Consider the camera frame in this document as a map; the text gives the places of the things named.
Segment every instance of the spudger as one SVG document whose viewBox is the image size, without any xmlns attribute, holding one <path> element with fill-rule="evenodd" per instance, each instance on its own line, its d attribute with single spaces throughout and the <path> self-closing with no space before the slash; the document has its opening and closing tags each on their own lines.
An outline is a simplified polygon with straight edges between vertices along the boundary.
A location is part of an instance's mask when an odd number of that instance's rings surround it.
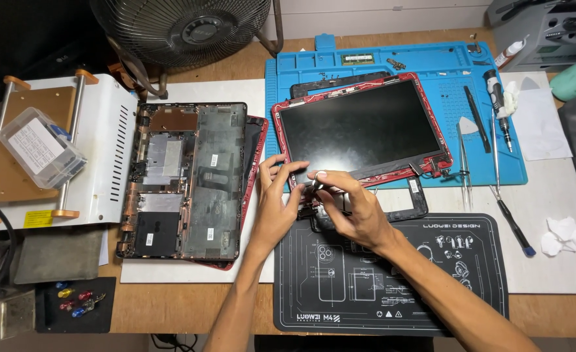
<svg viewBox="0 0 576 352">
<path fill-rule="evenodd" d="M 505 205 L 505 202 L 503 202 L 503 199 L 501 199 L 501 180 L 499 179 L 499 156 L 496 148 L 496 123 L 495 123 L 494 109 L 492 110 L 492 143 L 493 143 L 492 147 L 495 160 L 496 188 L 494 186 L 490 186 L 490 190 L 492 190 L 492 193 L 495 195 L 496 203 L 499 205 L 499 208 L 501 209 L 501 212 L 503 213 L 505 220 L 507 220 L 508 223 L 510 224 L 510 228 L 514 233 L 514 236 L 516 236 L 516 239 L 518 239 L 518 243 L 523 248 L 523 252 L 525 253 L 526 256 L 533 257 L 534 255 L 536 255 L 536 252 L 534 251 L 533 247 L 529 244 L 529 242 L 527 242 L 527 238 L 524 236 L 523 231 L 518 227 L 518 224 L 516 223 L 516 221 L 514 221 L 514 218 L 512 217 L 512 213 Z"/>
<path fill-rule="evenodd" d="M 484 149 L 486 154 L 490 152 L 490 141 L 487 139 L 486 130 L 483 128 L 483 122 L 481 122 L 481 116 L 477 110 L 477 105 L 475 105 L 475 100 L 472 98 L 471 90 L 468 86 L 464 86 L 464 92 L 466 92 L 466 99 L 468 99 L 468 105 L 471 107 L 472 118 L 475 120 L 475 124 L 480 130 L 480 137 L 484 143 Z"/>
</svg>

